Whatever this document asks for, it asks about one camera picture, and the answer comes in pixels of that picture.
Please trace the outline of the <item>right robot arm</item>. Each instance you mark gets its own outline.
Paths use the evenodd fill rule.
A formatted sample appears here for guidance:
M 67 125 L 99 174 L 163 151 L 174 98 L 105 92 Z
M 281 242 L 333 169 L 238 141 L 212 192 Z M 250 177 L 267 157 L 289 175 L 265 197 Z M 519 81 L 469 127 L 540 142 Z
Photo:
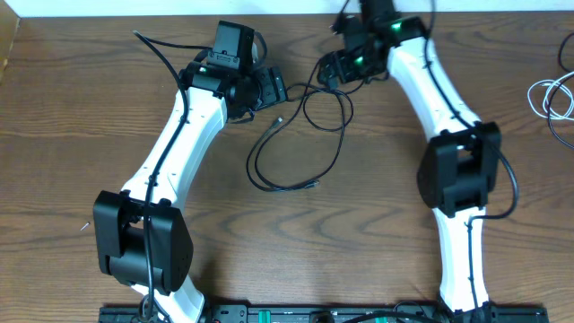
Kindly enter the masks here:
M 400 85 L 427 141 L 416 181 L 439 229 L 440 305 L 452 322 L 490 322 L 482 230 L 501 159 L 500 130 L 482 122 L 458 94 L 431 26 L 404 17 L 391 1 L 362 1 L 360 10 L 360 16 L 337 15 L 332 31 L 344 47 L 321 60 L 317 80 L 334 89 L 388 74 Z

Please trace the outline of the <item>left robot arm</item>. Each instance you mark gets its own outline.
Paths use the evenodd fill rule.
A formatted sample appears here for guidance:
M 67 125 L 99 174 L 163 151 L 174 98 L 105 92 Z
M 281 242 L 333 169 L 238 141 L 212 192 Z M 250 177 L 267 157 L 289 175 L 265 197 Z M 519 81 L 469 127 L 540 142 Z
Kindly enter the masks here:
M 212 47 L 172 75 L 170 118 L 145 162 L 117 193 L 93 205 L 100 271 L 141 293 L 136 307 L 103 307 L 101 322 L 209 322 L 213 314 L 189 276 L 194 246 L 183 213 L 211 142 L 229 120 L 286 100 L 278 68 L 265 68 L 262 35 L 221 21 Z

